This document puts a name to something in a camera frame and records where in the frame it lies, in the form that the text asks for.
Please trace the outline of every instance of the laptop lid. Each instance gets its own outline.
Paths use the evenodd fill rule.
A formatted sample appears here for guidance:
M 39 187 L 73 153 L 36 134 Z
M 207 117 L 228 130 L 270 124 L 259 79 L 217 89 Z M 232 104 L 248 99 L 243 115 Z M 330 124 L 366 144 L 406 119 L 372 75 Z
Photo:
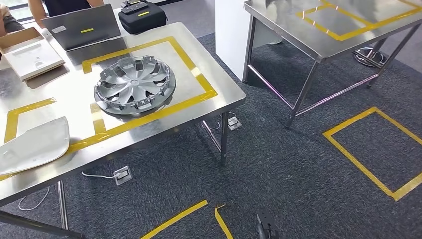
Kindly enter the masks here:
M 111 4 L 49 17 L 41 21 L 66 51 L 120 36 Z

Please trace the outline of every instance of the person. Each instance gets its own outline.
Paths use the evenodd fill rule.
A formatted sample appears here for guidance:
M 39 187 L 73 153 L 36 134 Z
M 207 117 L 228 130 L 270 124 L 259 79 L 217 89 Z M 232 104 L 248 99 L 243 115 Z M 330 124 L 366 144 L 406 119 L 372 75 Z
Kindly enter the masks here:
M 0 3 L 0 37 L 25 28 L 10 14 L 9 8 Z
M 103 0 L 28 0 L 32 16 L 41 28 L 45 28 L 41 20 L 47 17 L 43 3 L 47 7 L 49 16 L 58 16 L 104 4 Z

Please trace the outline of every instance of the dark gray carpet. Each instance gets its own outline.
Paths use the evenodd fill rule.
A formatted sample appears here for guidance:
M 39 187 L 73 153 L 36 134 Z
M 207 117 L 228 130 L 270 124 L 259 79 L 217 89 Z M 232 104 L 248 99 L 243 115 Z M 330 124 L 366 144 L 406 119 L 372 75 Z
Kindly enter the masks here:
M 215 55 L 214 35 L 199 41 L 222 64 Z M 281 44 L 256 49 L 253 64 L 293 102 L 312 61 Z M 323 65 L 306 104 L 372 72 L 351 55 Z M 225 168 L 217 165 L 216 149 L 199 126 L 182 131 L 89 171 L 110 175 L 129 165 L 134 179 L 124 185 L 81 175 L 65 180 L 70 227 L 90 239 L 140 238 L 206 199 L 207 206 L 154 238 L 225 238 L 213 208 L 226 203 L 220 213 L 236 239 L 257 238 L 255 215 L 260 209 L 270 211 L 283 239 L 420 239 L 422 186 L 395 202 L 322 134 L 377 106 L 422 137 L 421 79 L 396 61 L 372 89 L 362 86 L 298 117 L 291 130 L 282 126 L 287 107 L 273 93 L 254 77 L 250 85 L 236 80 L 247 100 L 234 110 L 243 127 L 229 135 Z M 211 119 L 209 125 L 216 123 Z M 422 146 L 377 115 L 335 138 L 391 190 L 422 172 Z M 36 204 L 44 192 L 30 195 L 24 206 Z M 17 202 L 2 209 L 60 225 L 56 195 L 52 186 L 45 202 L 30 212 L 17 209 Z M 1 224 L 0 238 L 55 237 Z

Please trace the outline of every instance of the white box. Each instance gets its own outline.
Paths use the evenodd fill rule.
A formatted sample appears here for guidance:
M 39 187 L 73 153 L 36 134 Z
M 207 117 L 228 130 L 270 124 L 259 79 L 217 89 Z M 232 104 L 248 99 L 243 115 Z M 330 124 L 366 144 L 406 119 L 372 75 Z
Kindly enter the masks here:
M 0 52 L 23 81 L 65 63 L 33 27 L 1 37 Z

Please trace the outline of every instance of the yellow tape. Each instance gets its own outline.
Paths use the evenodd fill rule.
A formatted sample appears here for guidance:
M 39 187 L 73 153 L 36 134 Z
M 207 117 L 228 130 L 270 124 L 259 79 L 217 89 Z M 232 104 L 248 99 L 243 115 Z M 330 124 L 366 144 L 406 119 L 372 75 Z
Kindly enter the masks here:
M 121 50 L 121 51 L 116 51 L 116 52 L 113 52 L 113 53 L 110 53 L 110 54 L 107 54 L 107 55 L 104 55 L 104 56 L 99 56 L 99 57 L 95 57 L 95 58 L 92 58 L 92 59 L 89 59 L 89 60 L 85 60 L 85 61 L 82 62 L 82 70 L 84 71 L 84 74 L 89 73 L 89 72 L 92 71 L 91 64 L 94 64 L 94 63 L 97 63 L 97 62 L 100 62 L 100 61 L 104 61 L 104 60 L 107 60 L 107 59 L 110 59 L 110 58 L 114 58 L 114 57 L 117 57 L 117 56 L 121 56 L 121 55 L 124 55 L 124 54 L 128 54 L 132 51 L 137 51 L 137 50 L 140 50 L 140 49 L 143 49 L 143 48 L 147 48 L 147 47 L 154 46 L 154 45 L 157 45 L 157 44 L 160 44 L 160 43 L 163 43 L 163 42 L 166 42 L 166 41 L 171 41 L 171 40 L 176 41 L 176 39 L 174 39 L 174 37 L 170 36 L 170 37 L 162 38 L 162 39 L 159 39 L 159 40 L 156 40 L 156 41 L 151 41 L 151 42 L 139 45 L 139 46 L 127 48 L 127 49 L 124 49 L 124 50 Z
M 144 16 L 144 15 L 147 15 L 149 12 L 148 11 L 146 11 L 146 12 L 144 12 L 144 13 L 141 13 L 141 14 L 139 14 L 138 16 Z
M 331 36 L 332 38 L 334 38 L 334 39 L 336 39 L 338 41 L 345 41 L 345 40 L 350 39 L 352 37 L 356 37 L 358 35 L 361 35 L 361 34 L 367 32 L 367 31 L 371 31 L 373 29 L 380 28 L 382 26 L 385 26 L 387 24 L 390 24 L 392 22 L 398 21 L 400 19 L 403 19 L 405 17 L 414 15 L 414 14 L 419 13 L 419 12 L 422 11 L 422 6 L 416 5 L 416 4 L 411 3 L 411 2 L 408 2 L 406 0 L 399 0 L 399 1 L 402 2 L 402 3 L 404 3 L 404 4 L 407 4 L 409 6 L 412 6 L 415 9 L 410 10 L 410 11 L 407 11 L 407 12 L 404 12 L 404 13 L 401 13 L 399 15 L 393 16 L 391 18 L 388 18 L 388 19 L 385 19 L 383 21 L 379 21 L 379 22 L 376 22 L 376 23 L 369 22 L 369 21 L 367 21 L 367 20 L 365 20 L 365 19 L 363 19 L 363 18 L 361 18 L 359 16 L 356 16 L 356 15 L 354 15 L 354 14 L 352 14 L 352 13 L 350 13 L 350 12 L 348 12 L 348 11 L 342 9 L 342 8 L 340 8 L 339 6 L 336 6 L 336 5 L 328 2 L 327 0 L 321 0 L 321 2 L 323 3 L 323 5 L 321 5 L 321 6 L 314 7 L 314 8 L 308 9 L 308 10 L 304 10 L 304 11 L 297 12 L 295 15 L 297 17 L 300 17 L 301 19 L 303 19 L 307 23 L 311 24 L 315 28 L 319 29 L 320 31 L 325 32 L 327 35 Z M 308 18 L 308 17 L 305 16 L 306 14 L 309 14 L 309 13 L 312 13 L 312 12 L 316 12 L 316 11 L 319 11 L 319 10 L 322 10 L 322 9 L 326 9 L 328 7 L 334 8 L 334 9 L 336 9 L 337 11 L 341 12 L 344 15 L 349 16 L 349 17 L 351 17 L 351 18 L 353 18 L 353 19 L 355 19 L 357 21 L 360 21 L 360 22 L 364 23 L 366 25 L 366 27 L 357 29 L 355 31 L 348 32 L 348 33 L 343 34 L 343 35 L 338 35 L 337 33 L 329 30 L 328 28 L 322 26 L 321 24 L 319 24 L 319 23 L 315 22 L 314 20 L 312 20 L 312 19 L 310 19 L 310 18 Z
M 422 146 L 422 139 L 418 138 L 416 135 L 414 135 L 412 132 L 404 128 L 402 125 L 400 125 L 397 121 L 389 117 L 387 114 L 382 112 L 377 107 L 371 107 L 367 109 L 366 111 L 350 118 L 344 123 L 341 123 L 340 125 L 334 127 L 333 129 L 328 130 L 323 135 L 330 141 L 340 152 L 344 154 L 356 167 L 358 167 L 368 178 L 372 180 L 385 194 L 388 196 L 391 196 L 395 201 L 398 201 L 402 197 L 404 197 L 407 193 L 409 193 L 411 190 L 413 190 L 415 187 L 417 187 L 419 184 L 422 183 L 422 173 L 413 178 L 411 181 L 406 183 L 404 186 L 399 188 L 396 192 L 392 192 L 390 189 L 388 189 L 375 175 L 373 175 L 365 166 L 363 166 L 351 153 L 349 153 L 343 146 L 341 146 L 340 143 L 338 143 L 332 136 L 339 131 L 345 129 L 346 127 L 350 126 L 351 124 L 359 121 L 360 119 L 377 112 L 380 114 L 383 118 L 388 120 L 391 124 L 393 124 L 395 127 L 400 129 L 403 133 L 408 135 L 410 138 L 415 140 L 417 143 L 419 143 Z
M 205 90 L 204 93 L 197 95 L 195 97 L 192 97 L 190 99 L 184 100 L 182 102 L 179 102 L 177 104 L 174 104 L 172 106 L 163 108 L 161 110 L 158 110 L 156 112 L 152 112 L 146 116 L 143 116 L 138 119 L 134 119 L 130 122 L 127 122 L 121 126 L 118 126 L 116 128 L 110 129 L 106 131 L 106 128 L 104 126 L 103 118 L 102 118 L 102 112 L 99 110 L 96 103 L 90 104 L 90 109 L 92 113 L 92 120 L 94 125 L 94 131 L 95 135 L 88 137 L 86 139 L 82 139 L 78 142 L 75 142 L 69 146 L 68 151 L 65 155 L 74 153 L 78 150 L 81 150 L 85 147 L 91 146 L 93 144 L 102 142 L 104 140 L 107 140 L 111 137 L 114 137 L 116 135 L 119 135 L 121 133 L 127 132 L 129 130 L 132 130 L 134 128 L 143 126 L 147 123 L 151 123 L 155 120 L 158 120 L 162 117 L 168 116 L 170 114 L 173 114 L 177 111 L 180 111 L 182 109 L 185 109 L 187 107 L 193 106 L 197 103 L 200 103 L 202 101 L 205 101 L 207 99 L 210 99 L 214 96 L 217 96 L 218 93 L 215 91 L 215 89 L 212 87 L 212 85 L 207 81 L 205 76 L 201 73 L 201 71 L 196 67 L 196 65 L 193 63 L 193 61 L 190 59 L 190 57 L 187 55 L 187 53 L 183 50 L 183 48 L 180 46 L 180 44 L 176 41 L 174 37 L 166 37 L 163 39 L 159 39 L 156 41 L 152 41 L 146 44 L 142 44 L 136 47 L 128 48 L 122 51 L 110 53 L 104 56 L 96 57 L 93 59 L 86 60 L 82 62 L 82 68 L 84 70 L 84 73 L 91 71 L 91 64 L 104 61 L 106 59 L 110 59 L 113 57 L 117 57 L 123 54 L 127 54 L 132 51 L 140 50 L 145 47 L 153 46 L 156 44 L 160 44 L 163 42 L 170 42 L 170 44 L 173 46 L 175 51 L 178 53 L 182 61 L 186 64 L 186 66 L 189 68 L 193 76 L 196 78 L 196 80 L 199 82 L 199 84 L 202 86 L 202 88 Z M 27 106 L 23 106 L 17 109 L 14 109 L 12 111 L 9 111 L 7 115 L 7 126 L 6 126 L 6 135 L 5 135 L 5 142 L 8 142 L 16 137 L 17 132 L 17 124 L 18 124 L 18 115 L 20 113 L 33 110 L 36 108 L 39 108 L 41 106 L 50 104 L 56 102 L 55 99 L 50 98 L 46 99 L 40 102 L 36 102 Z
M 205 206 L 206 204 L 208 204 L 208 202 L 206 200 L 203 200 L 202 202 L 184 210 L 183 212 L 179 213 L 177 216 L 173 217 L 172 219 L 166 221 L 165 223 L 161 224 L 159 227 L 157 227 L 156 229 L 152 230 L 151 232 L 149 232 L 148 234 L 146 234 L 145 236 L 141 237 L 141 239 L 150 239 L 153 236 L 157 235 L 159 232 L 161 232 L 162 230 L 166 229 L 168 226 L 171 226 L 172 224 L 174 224 L 175 222 L 177 222 L 178 220 L 184 218 L 185 216 L 193 213 L 194 211 L 198 210 L 199 208 Z
M 93 30 L 94 30 L 93 28 L 85 29 L 85 30 L 82 30 L 81 33 L 89 32 L 89 31 L 93 31 Z
M 97 103 L 91 103 L 90 109 L 95 134 L 104 132 L 106 130 L 106 127 L 104 126 L 102 116 L 103 111 L 100 109 L 100 107 L 98 107 Z
M 218 224 L 220 224 L 220 227 L 223 230 L 223 232 L 225 233 L 225 236 L 227 237 L 227 239 L 233 239 L 233 236 L 231 235 L 230 230 L 228 229 L 228 227 L 225 224 L 223 218 L 221 217 L 220 213 L 218 212 L 218 209 L 222 208 L 224 206 L 225 206 L 225 204 L 215 208 L 215 218 L 217 219 Z
M 177 112 L 177 111 L 179 111 L 181 109 L 184 109 L 186 107 L 192 106 L 192 105 L 194 105 L 194 104 L 196 104 L 198 102 L 204 101 L 204 100 L 209 99 L 209 98 L 211 98 L 213 96 L 215 96 L 213 93 L 202 93 L 202 94 L 200 94 L 198 96 L 195 96 L 195 97 L 190 98 L 188 100 L 182 101 L 182 102 L 177 103 L 175 105 L 172 105 L 170 107 L 163 108 L 163 109 L 161 109 L 159 111 L 150 113 L 150 114 L 148 114 L 148 115 L 146 115 L 144 117 L 141 117 L 141 118 L 132 120 L 130 122 L 127 122 L 127 123 L 125 123 L 125 124 L 123 124 L 121 126 L 118 126 L 116 128 L 112 128 L 112 129 L 107 130 L 105 132 L 102 132 L 102 133 L 96 134 L 94 136 L 91 136 L 89 138 L 83 139 L 83 140 L 78 141 L 78 142 L 76 142 L 74 144 L 71 144 L 69 146 L 69 149 L 66 152 L 66 154 L 74 153 L 74 152 L 79 151 L 79 150 L 81 150 L 81 149 L 83 149 L 85 147 L 88 147 L 88 146 L 91 146 L 93 144 L 102 142 L 102 141 L 104 141 L 106 139 L 109 139 L 111 137 L 114 137 L 116 135 L 119 135 L 121 133 L 124 133 L 126 131 L 131 130 L 131 129 L 134 129 L 134 128 L 143 126 L 143 125 L 145 125 L 147 123 L 151 123 L 151 122 L 153 122 L 155 120 L 158 120 L 158 119 L 160 119 L 162 117 L 168 116 L 168 115 L 170 115 L 170 114 L 172 114 L 174 112 Z
M 4 136 L 4 143 L 7 143 L 11 141 L 12 139 L 16 138 L 19 114 L 30 111 L 30 110 L 34 110 L 39 107 L 49 105 L 54 102 L 56 102 L 54 98 L 49 98 L 43 101 L 35 102 L 35 103 L 22 106 L 22 107 L 9 111 L 7 113 L 7 125 L 6 125 L 6 134 Z

